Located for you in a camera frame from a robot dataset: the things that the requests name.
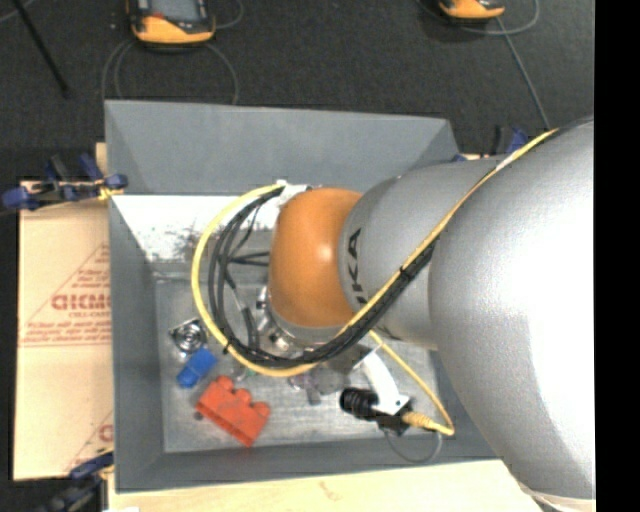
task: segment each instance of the clamp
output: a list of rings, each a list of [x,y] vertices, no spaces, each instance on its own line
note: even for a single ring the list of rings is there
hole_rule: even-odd
[[[20,186],[7,190],[2,194],[2,203],[7,209],[33,211],[53,204],[105,197],[129,184],[123,174],[105,177],[87,153],[80,155],[79,161],[83,178],[88,182],[78,183],[60,157],[54,155],[45,166],[44,180],[34,183],[30,188]]]

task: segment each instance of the red plastic part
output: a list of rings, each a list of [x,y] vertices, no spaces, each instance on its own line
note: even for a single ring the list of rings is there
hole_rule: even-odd
[[[269,405],[251,403],[246,389],[233,389],[233,381],[220,375],[202,394],[196,410],[245,446],[251,446],[269,418]]]

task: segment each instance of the cardboard sheet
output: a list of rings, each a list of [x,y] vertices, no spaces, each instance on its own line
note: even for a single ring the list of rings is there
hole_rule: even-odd
[[[107,203],[20,214],[14,478],[65,476],[113,442]]]

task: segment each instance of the black floor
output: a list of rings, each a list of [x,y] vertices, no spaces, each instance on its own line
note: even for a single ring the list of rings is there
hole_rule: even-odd
[[[510,41],[447,23],[431,0],[242,1],[241,22],[213,43],[235,69],[239,105],[443,117],[466,152],[490,152],[496,127],[537,135],[593,114],[594,0],[544,0],[535,25]],[[124,97],[232,100],[230,71],[207,50],[158,55],[134,46],[104,75],[114,49],[131,38],[125,0],[23,2],[73,95],[60,94],[25,24],[12,15],[13,0],[0,0],[0,191],[40,176],[52,154],[75,158],[103,139],[102,97],[117,95],[118,66]],[[235,16],[235,0],[217,4],[220,23]],[[528,24],[535,6],[507,0],[504,26]],[[0,510],[12,512],[44,502],[62,483],[9,481],[15,217],[0,217],[0,236]]]

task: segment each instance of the black connector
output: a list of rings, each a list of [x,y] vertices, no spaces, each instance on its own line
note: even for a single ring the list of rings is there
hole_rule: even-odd
[[[402,407],[396,414],[386,414],[375,409],[378,395],[370,389],[345,388],[340,395],[340,408],[356,418],[375,421],[381,430],[402,435],[409,425],[402,421],[402,416],[412,411],[411,402]]]

